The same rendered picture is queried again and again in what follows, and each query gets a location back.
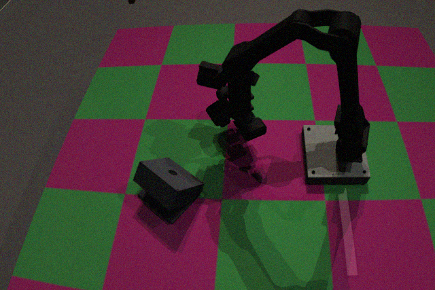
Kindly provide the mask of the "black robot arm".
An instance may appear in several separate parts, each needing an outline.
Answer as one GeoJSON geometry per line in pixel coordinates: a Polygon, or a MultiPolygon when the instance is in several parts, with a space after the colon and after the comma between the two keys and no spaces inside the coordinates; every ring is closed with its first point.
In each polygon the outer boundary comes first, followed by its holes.
{"type": "MultiPolygon", "coordinates": [[[[317,49],[330,53],[336,63],[341,96],[334,119],[338,135],[336,152],[339,162],[362,162],[366,152],[370,123],[360,105],[358,90],[357,50],[361,20],[352,12],[337,10],[296,10],[267,32],[252,41],[232,47],[222,65],[201,61],[197,84],[221,90],[228,82],[228,93],[236,99],[246,98],[259,78],[251,71],[256,63],[296,39],[305,40],[317,49]],[[316,26],[329,26],[323,33],[316,26]],[[340,159],[340,160],[339,160],[340,159]],[[361,161],[360,161],[361,160],[361,161]]],[[[216,126],[225,127],[236,110],[227,96],[206,108],[216,126]]]]}

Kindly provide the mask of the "dark grey sloped panel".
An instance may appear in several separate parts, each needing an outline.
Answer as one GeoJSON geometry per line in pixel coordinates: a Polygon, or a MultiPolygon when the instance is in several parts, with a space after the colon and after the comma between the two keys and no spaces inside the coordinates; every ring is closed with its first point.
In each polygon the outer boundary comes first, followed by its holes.
{"type": "Polygon", "coordinates": [[[204,183],[170,158],[139,161],[133,181],[138,195],[168,222],[175,223],[200,195],[204,183]]]}

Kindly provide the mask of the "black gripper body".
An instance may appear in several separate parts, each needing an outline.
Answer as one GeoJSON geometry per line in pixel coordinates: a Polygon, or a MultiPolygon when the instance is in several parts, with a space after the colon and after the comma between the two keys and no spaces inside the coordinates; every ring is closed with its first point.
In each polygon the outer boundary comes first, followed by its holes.
{"type": "Polygon", "coordinates": [[[241,124],[239,130],[245,141],[250,141],[266,134],[267,126],[261,118],[256,117],[252,112],[252,110],[254,110],[254,106],[251,104],[251,100],[254,99],[252,93],[246,98],[236,99],[229,95],[227,85],[222,87],[221,90],[216,91],[216,96],[219,100],[223,98],[223,94],[228,97],[229,102],[233,104],[236,110],[237,117],[241,124]]]}

